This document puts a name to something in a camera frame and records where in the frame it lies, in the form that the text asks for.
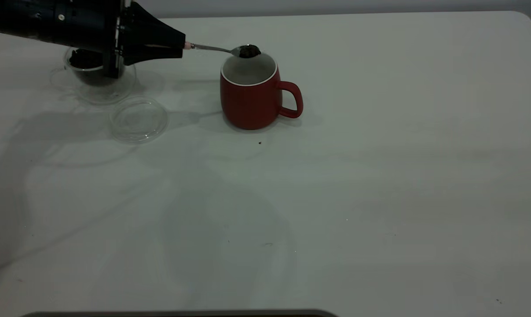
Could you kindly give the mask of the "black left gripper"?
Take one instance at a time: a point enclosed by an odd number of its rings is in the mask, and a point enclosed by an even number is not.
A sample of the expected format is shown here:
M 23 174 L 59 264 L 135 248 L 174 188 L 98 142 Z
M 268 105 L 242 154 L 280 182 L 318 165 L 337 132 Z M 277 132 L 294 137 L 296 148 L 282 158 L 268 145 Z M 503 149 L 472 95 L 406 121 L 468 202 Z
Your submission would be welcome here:
M 118 54 L 124 14 L 123 62 Z M 41 40 L 71 47 L 68 63 L 98 77 L 119 79 L 124 66 L 158 59 L 180 59 L 186 36 L 161 22 L 133 1 L 54 0 L 52 15 L 44 14 Z

